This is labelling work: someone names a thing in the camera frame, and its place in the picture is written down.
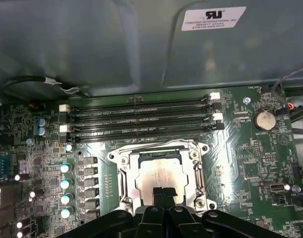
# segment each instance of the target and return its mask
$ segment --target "integrated circuit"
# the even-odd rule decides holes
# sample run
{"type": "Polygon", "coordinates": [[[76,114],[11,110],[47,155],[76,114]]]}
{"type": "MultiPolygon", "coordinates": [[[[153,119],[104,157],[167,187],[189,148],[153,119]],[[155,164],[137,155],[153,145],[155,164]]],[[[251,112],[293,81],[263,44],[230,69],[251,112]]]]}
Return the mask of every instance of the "integrated circuit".
{"type": "Polygon", "coordinates": [[[64,231],[65,231],[64,227],[57,227],[57,228],[56,228],[56,236],[61,236],[61,235],[63,235],[63,234],[64,234],[64,231]]]}
{"type": "Polygon", "coordinates": [[[39,166],[42,163],[42,159],[41,158],[36,158],[33,160],[33,165],[35,166],[39,166]]]}
{"type": "Polygon", "coordinates": [[[98,184],[98,178],[88,178],[84,180],[83,186],[90,187],[98,184]]]}
{"type": "Polygon", "coordinates": [[[98,207],[99,200],[98,199],[90,199],[85,202],[85,208],[87,210],[94,210],[98,207]]]}
{"type": "Polygon", "coordinates": [[[92,165],[97,163],[97,157],[85,157],[84,164],[85,165],[92,165]]]}
{"type": "Polygon", "coordinates": [[[84,169],[84,175],[88,176],[88,175],[95,175],[97,174],[97,168],[86,168],[84,169]]]}
{"type": "Polygon", "coordinates": [[[50,186],[57,186],[58,185],[58,179],[57,178],[51,178],[50,179],[50,186]]]}
{"type": "Polygon", "coordinates": [[[93,198],[98,195],[98,189],[97,188],[90,188],[85,190],[85,198],[93,198]]]}

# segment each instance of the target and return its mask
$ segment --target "gray cable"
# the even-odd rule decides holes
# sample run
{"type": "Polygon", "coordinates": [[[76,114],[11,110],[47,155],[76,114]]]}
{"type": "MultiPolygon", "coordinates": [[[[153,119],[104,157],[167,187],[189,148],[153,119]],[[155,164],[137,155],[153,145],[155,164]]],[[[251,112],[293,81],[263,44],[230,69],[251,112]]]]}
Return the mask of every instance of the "gray cable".
{"type": "Polygon", "coordinates": [[[279,84],[282,84],[286,79],[291,78],[291,77],[294,76],[295,74],[300,73],[300,72],[302,72],[302,71],[303,71],[303,68],[298,69],[298,70],[296,70],[296,71],[293,71],[293,72],[291,72],[291,73],[289,73],[289,74],[283,76],[281,79],[279,79],[279,80],[274,84],[274,86],[272,86],[272,88],[271,88],[271,95],[272,95],[273,97],[277,98],[279,102],[284,103],[284,104],[287,104],[288,102],[287,102],[283,97],[281,97],[280,95],[278,95],[278,94],[276,93],[276,88],[279,86],[279,84]]]}
{"type": "Polygon", "coordinates": [[[293,134],[303,135],[303,129],[292,128],[293,134]]]}

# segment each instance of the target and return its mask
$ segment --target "capacitor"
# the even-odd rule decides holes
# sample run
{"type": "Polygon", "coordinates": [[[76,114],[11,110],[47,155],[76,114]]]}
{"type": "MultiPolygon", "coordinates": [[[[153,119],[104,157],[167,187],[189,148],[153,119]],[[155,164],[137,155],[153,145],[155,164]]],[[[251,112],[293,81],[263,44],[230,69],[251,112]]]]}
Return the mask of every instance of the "capacitor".
{"type": "Polygon", "coordinates": [[[73,200],[74,196],[72,193],[66,193],[61,197],[61,203],[66,205],[73,200]]]}
{"type": "Polygon", "coordinates": [[[44,119],[44,118],[39,118],[37,120],[37,126],[39,127],[47,127],[49,125],[48,120],[44,119]]]}
{"type": "Polygon", "coordinates": [[[0,131],[5,131],[5,130],[10,130],[10,126],[9,125],[1,124],[0,125],[0,131]]]}
{"type": "Polygon", "coordinates": [[[31,192],[29,193],[29,196],[30,196],[31,198],[35,198],[35,197],[42,196],[43,194],[44,194],[43,189],[39,188],[39,189],[36,189],[36,190],[34,190],[34,191],[31,191],[31,192]]]}
{"type": "Polygon", "coordinates": [[[16,180],[16,181],[24,181],[24,180],[28,180],[28,179],[30,179],[29,174],[18,174],[14,177],[14,180],[16,180]]]}
{"type": "Polygon", "coordinates": [[[292,192],[294,193],[300,193],[302,191],[301,187],[298,185],[293,185],[292,186],[292,192]]]}
{"type": "Polygon", "coordinates": [[[23,228],[21,231],[19,231],[17,233],[17,237],[22,238],[30,233],[31,233],[31,228],[30,228],[30,226],[28,226],[28,227],[23,228]]]}
{"type": "Polygon", "coordinates": [[[0,122],[4,123],[4,124],[8,124],[10,122],[10,119],[9,118],[1,118],[0,122]]]}
{"type": "Polygon", "coordinates": [[[28,146],[31,146],[31,145],[34,144],[34,140],[33,140],[32,138],[28,138],[28,139],[26,140],[26,144],[27,144],[28,146]]]}
{"type": "Polygon", "coordinates": [[[30,221],[31,221],[31,219],[29,217],[25,218],[25,219],[21,220],[20,222],[17,222],[16,226],[18,229],[21,229],[23,227],[30,225],[30,221]]]}
{"type": "Polygon", "coordinates": [[[63,174],[70,172],[72,169],[73,169],[73,165],[70,163],[62,164],[60,167],[60,170],[63,174]]]}
{"type": "Polygon", "coordinates": [[[43,137],[47,137],[49,135],[49,131],[48,131],[48,129],[45,129],[43,127],[39,127],[37,129],[37,134],[40,135],[40,136],[43,136],[43,137]]]}
{"type": "Polygon", "coordinates": [[[62,211],[61,211],[61,217],[62,218],[68,218],[70,215],[72,215],[74,212],[73,207],[65,207],[62,211]]]}
{"type": "Polygon", "coordinates": [[[290,190],[290,188],[291,188],[291,187],[290,187],[290,185],[289,185],[289,184],[285,184],[285,185],[284,185],[284,189],[285,189],[285,191],[289,191],[289,190],[290,190]]]}
{"type": "Polygon", "coordinates": [[[71,180],[70,178],[62,180],[60,183],[60,187],[62,189],[67,189],[68,187],[71,187],[73,185],[73,180],[71,180]]]}
{"type": "Polygon", "coordinates": [[[64,149],[65,149],[66,152],[72,152],[72,151],[74,150],[74,148],[73,148],[72,145],[66,145],[66,146],[64,147],[64,149]]]}

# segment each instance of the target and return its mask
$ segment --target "ul logo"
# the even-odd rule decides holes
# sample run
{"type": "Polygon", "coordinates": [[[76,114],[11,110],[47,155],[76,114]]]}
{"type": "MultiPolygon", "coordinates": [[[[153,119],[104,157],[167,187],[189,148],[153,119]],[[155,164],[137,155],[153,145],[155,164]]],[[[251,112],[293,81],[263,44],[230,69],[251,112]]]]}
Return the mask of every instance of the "ul logo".
{"type": "Polygon", "coordinates": [[[221,19],[222,11],[207,11],[205,15],[206,19],[221,19]]]}

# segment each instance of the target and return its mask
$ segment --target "cable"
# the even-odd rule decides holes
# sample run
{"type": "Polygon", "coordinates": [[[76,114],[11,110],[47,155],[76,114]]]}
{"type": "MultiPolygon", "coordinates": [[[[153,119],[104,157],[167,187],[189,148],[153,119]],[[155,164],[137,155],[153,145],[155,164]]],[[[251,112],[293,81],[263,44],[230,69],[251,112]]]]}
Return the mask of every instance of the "cable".
{"type": "Polygon", "coordinates": [[[58,82],[52,78],[48,78],[48,77],[44,77],[44,76],[32,76],[32,75],[31,76],[17,76],[17,77],[8,79],[4,84],[2,84],[0,86],[0,96],[14,98],[14,96],[10,96],[6,93],[7,89],[12,85],[15,85],[18,83],[25,83],[25,82],[40,82],[40,83],[50,84],[53,86],[56,85],[66,94],[69,94],[69,95],[76,94],[77,96],[80,96],[80,97],[89,97],[89,95],[81,92],[78,87],[73,87],[66,83],[58,82]]]}
{"type": "Polygon", "coordinates": [[[293,134],[303,135],[303,129],[292,128],[293,134]]]}
{"type": "Polygon", "coordinates": [[[295,109],[295,105],[293,105],[292,103],[287,103],[289,109],[292,111],[293,109],[295,109]]]}
{"type": "Polygon", "coordinates": [[[272,87],[271,87],[271,95],[273,97],[275,97],[276,99],[278,99],[279,102],[283,103],[283,104],[288,104],[288,102],[283,98],[281,97],[280,95],[278,95],[276,93],[276,88],[279,86],[279,84],[282,84],[286,79],[288,78],[291,78],[292,76],[294,76],[295,74],[297,73],[300,73],[303,71],[303,68],[301,69],[298,69],[296,71],[293,71],[285,76],[283,76],[282,78],[280,78],[272,87]]]}
{"type": "Polygon", "coordinates": [[[303,119],[303,106],[296,108],[296,111],[290,114],[291,123],[303,119]]]}

